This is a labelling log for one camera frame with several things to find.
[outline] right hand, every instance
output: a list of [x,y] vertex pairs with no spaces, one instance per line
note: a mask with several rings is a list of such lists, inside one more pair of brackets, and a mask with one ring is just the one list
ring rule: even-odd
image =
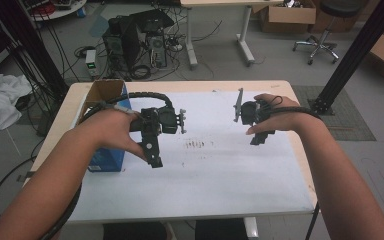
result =
[[[279,107],[299,107],[300,105],[291,100],[288,97],[282,96],[277,97],[271,94],[260,94],[254,97],[255,100],[264,100],[268,103],[271,103],[273,108]],[[246,132],[247,135],[251,135],[254,133],[272,131],[272,130],[280,130],[280,131],[296,131],[299,127],[299,123],[301,123],[303,118],[314,118],[305,113],[297,113],[297,112],[285,112],[285,113],[276,113],[272,114],[269,119],[256,124],[248,129]]]

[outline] hand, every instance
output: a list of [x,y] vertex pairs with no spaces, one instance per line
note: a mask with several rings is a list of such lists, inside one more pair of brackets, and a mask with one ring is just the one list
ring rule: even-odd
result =
[[137,118],[134,114],[108,109],[92,115],[75,129],[96,140],[98,148],[123,149],[145,160],[142,147],[129,135],[130,123]]
[[[288,97],[278,97],[271,94],[260,94],[254,97],[255,100],[264,100],[272,105],[273,108],[279,107],[298,107],[299,104]],[[313,120],[312,116],[305,113],[297,112],[285,112],[285,113],[276,113],[272,114],[269,119],[256,124],[248,129],[246,132],[247,135],[280,130],[280,131],[297,131],[302,122],[308,120]]]

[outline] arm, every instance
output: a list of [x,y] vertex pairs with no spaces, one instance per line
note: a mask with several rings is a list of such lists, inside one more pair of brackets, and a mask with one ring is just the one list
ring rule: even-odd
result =
[[96,149],[119,148],[144,158],[129,136],[134,119],[105,110],[66,132],[0,217],[0,239],[42,237],[70,203]]
[[[262,94],[255,98],[270,102],[274,97]],[[285,106],[298,103],[283,97],[276,107]],[[247,134],[269,130],[292,130],[301,138],[331,239],[384,239],[382,210],[321,120],[305,113],[275,114]]]

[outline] wrist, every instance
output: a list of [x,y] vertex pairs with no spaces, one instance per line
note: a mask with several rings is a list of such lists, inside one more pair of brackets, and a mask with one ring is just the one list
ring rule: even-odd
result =
[[294,124],[292,130],[300,136],[309,131],[316,131],[322,128],[326,128],[322,120],[306,113],[297,113],[294,116],[293,122]]
[[70,141],[85,144],[88,148],[93,150],[100,148],[102,145],[99,134],[96,134],[94,131],[81,125],[67,131],[64,134],[64,137],[68,138]]

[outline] chair base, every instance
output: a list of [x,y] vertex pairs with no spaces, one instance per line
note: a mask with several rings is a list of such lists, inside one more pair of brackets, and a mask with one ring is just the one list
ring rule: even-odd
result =
[[316,55],[316,53],[320,49],[323,49],[327,53],[329,53],[333,57],[332,63],[336,63],[339,60],[339,56],[333,51],[333,49],[337,46],[337,44],[336,43],[326,43],[326,42],[324,42],[326,37],[329,35],[329,32],[330,31],[326,29],[323,32],[323,35],[320,38],[320,40],[317,39],[315,36],[311,35],[305,41],[297,41],[297,42],[295,42],[294,48],[292,49],[292,51],[295,51],[297,49],[298,45],[313,46],[313,47],[315,47],[315,49],[311,53],[311,55],[310,55],[310,57],[308,59],[308,62],[307,62],[308,65],[313,64],[313,58],[314,58],[314,56]]

